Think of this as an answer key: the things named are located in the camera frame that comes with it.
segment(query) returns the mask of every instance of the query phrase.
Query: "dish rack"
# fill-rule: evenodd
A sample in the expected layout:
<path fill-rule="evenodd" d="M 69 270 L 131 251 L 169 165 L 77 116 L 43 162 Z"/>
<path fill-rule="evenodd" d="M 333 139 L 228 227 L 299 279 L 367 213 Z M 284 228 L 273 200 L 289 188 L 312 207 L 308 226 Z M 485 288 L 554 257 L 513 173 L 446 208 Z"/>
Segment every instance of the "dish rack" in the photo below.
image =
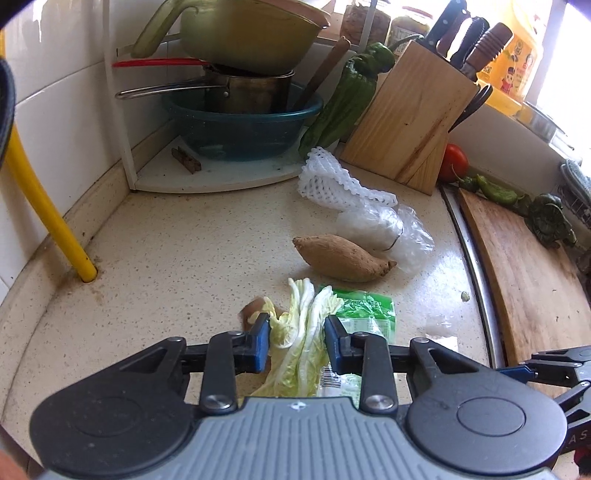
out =
<path fill-rule="evenodd" d="M 116 140 L 131 190 L 157 193 L 212 193 L 247 189 L 297 177 L 304 161 L 297 153 L 297 142 L 284 154 L 264 160 L 223 161 L 195 155 L 202 170 L 191 174 L 172 155 L 172 148 L 191 149 L 177 135 L 169 120 L 138 145 L 131 145 L 129 129 L 120 100 L 115 98 L 117 88 L 113 63 L 129 58 L 132 45 L 117 46 L 111 28 L 111 3 L 103 0 L 103 49 L 109 106 L 116 132 Z M 180 39 L 179 34 L 167 35 L 162 44 L 169 45 Z"/>

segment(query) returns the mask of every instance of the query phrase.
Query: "plastic bag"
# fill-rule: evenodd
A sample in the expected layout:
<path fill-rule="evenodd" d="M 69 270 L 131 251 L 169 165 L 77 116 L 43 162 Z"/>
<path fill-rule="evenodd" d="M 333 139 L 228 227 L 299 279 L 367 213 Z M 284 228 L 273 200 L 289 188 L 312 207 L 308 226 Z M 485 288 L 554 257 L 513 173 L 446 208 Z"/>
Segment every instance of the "plastic bag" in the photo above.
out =
<path fill-rule="evenodd" d="M 434 248 L 433 238 L 412 208 L 399 205 L 393 193 L 362 187 L 324 148 L 308 154 L 298 191 L 320 206 L 342 211 L 337 235 L 376 257 L 396 261 L 405 273 L 418 273 Z"/>
<path fill-rule="evenodd" d="M 424 317 L 423 332 L 425 337 L 449 348 L 459 350 L 457 332 L 452 322 L 445 315 L 427 315 Z"/>
<path fill-rule="evenodd" d="M 424 267 L 435 246 L 415 211 L 406 205 L 399 205 L 396 212 L 368 203 L 340 213 L 336 227 L 337 235 L 376 257 L 396 261 L 410 275 Z"/>
<path fill-rule="evenodd" d="M 392 298 L 366 291 L 350 291 L 334 288 L 338 298 L 344 300 L 336 316 L 348 333 L 368 332 L 384 337 L 394 344 L 396 313 Z M 337 375 L 330 363 L 322 368 L 317 397 L 351 397 L 359 407 L 361 377 L 355 374 Z"/>

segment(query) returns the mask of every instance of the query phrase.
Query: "yellow pipe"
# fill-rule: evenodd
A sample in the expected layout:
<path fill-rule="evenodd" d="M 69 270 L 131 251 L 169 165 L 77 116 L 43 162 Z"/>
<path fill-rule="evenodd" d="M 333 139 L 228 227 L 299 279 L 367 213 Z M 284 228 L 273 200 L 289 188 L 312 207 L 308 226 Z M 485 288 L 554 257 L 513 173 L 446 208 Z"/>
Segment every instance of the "yellow pipe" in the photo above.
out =
<path fill-rule="evenodd" d="M 0 31 L 0 56 L 5 55 L 4 32 Z M 96 267 L 86 255 L 84 249 L 74 237 L 67 223 L 57 211 L 49 195 L 39 182 L 35 171 L 28 161 L 25 149 L 18 135 L 17 126 L 12 126 L 10 140 L 4 163 L 10 169 L 12 176 L 21 188 L 25 197 L 37 212 L 37 215 L 49 231 L 54 242 L 64 253 L 78 272 L 83 282 L 89 283 L 96 278 Z"/>

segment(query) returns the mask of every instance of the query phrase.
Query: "yellow bottle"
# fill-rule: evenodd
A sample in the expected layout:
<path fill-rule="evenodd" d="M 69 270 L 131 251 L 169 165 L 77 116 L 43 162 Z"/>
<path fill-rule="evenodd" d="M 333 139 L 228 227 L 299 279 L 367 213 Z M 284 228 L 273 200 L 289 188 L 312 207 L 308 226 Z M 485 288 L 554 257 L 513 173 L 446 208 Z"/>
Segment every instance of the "yellow bottle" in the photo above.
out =
<path fill-rule="evenodd" d="M 490 2 L 491 25 L 503 22 L 513 32 L 513 39 L 478 73 L 480 83 L 490 83 L 493 94 L 486 102 L 505 115 L 515 115 L 530 89 L 534 73 L 542 58 L 544 26 L 532 0 Z"/>

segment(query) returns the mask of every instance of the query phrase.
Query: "knife handle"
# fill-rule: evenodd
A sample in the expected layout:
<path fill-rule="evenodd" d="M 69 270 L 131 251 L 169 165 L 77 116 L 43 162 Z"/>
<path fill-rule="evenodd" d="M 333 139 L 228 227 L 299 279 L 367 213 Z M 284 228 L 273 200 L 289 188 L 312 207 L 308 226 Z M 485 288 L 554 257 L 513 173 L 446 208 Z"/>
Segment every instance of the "knife handle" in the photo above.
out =
<path fill-rule="evenodd" d="M 466 0 L 450 0 L 441 13 L 441 16 L 439 16 L 427 36 L 420 43 L 429 50 L 437 53 L 437 42 L 441 40 L 447 30 L 452 27 L 457 16 L 466 8 Z"/>
<path fill-rule="evenodd" d="M 461 69 L 466 61 L 466 57 L 469 53 L 474 49 L 474 46 L 480 40 L 481 36 L 484 35 L 484 32 L 489 29 L 488 22 L 486 19 L 481 17 L 474 17 L 472 23 L 466 30 L 466 34 L 462 39 L 462 43 L 460 47 L 457 49 L 452 57 L 450 58 L 449 62 L 452 64 L 452 67 L 456 69 Z"/>
<path fill-rule="evenodd" d="M 457 33 L 460 31 L 460 27 L 468 18 L 470 18 L 470 12 L 467 12 L 466 10 L 462 10 L 462 12 L 456 17 L 450 29 L 447 30 L 445 35 L 441 37 L 441 40 L 439 40 L 439 43 L 437 44 L 437 53 L 439 53 L 439 55 L 444 58 L 447 57 L 449 47 L 452 46 L 452 42 L 456 38 Z"/>
<path fill-rule="evenodd" d="M 513 32 L 504 23 L 497 23 L 478 41 L 474 50 L 466 59 L 466 64 L 472 67 L 475 73 L 481 71 L 490 62 L 498 57 L 503 48 L 513 38 Z"/>

